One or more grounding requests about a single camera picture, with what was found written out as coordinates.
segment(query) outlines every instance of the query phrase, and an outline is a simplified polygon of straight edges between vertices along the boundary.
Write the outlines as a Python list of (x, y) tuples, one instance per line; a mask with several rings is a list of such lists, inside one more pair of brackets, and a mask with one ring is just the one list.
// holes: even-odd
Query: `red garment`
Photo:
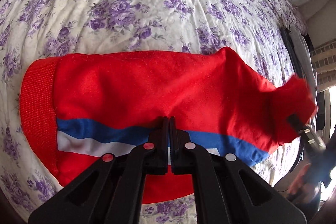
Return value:
[[(255, 147), (255, 152), (243, 156), (259, 162), (260, 151), (271, 154), (298, 137), (286, 122), (289, 115), (295, 113), (306, 123), (315, 111), (305, 80), (293, 76), (275, 88), (229, 47), (209, 56), (144, 51), (41, 59), (28, 68), (20, 96), (23, 132), (61, 185), (74, 179), (97, 155), (59, 151), (60, 131), (69, 130), (71, 138), (79, 141), (93, 138), (106, 145), (104, 132), (81, 126), (88, 121), (107, 127), (115, 136), (134, 126), (154, 128), (160, 126), (161, 117), (175, 116), (177, 128), (191, 136), (202, 139), (204, 133), (234, 140), (233, 147), (223, 143), (223, 153), (234, 149), (239, 155), (247, 146)], [(60, 130), (61, 124), (74, 121), (79, 121), (76, 127)], [(190, 177), (148, 176), (144, 203), (188, 193), (192, 193)]]

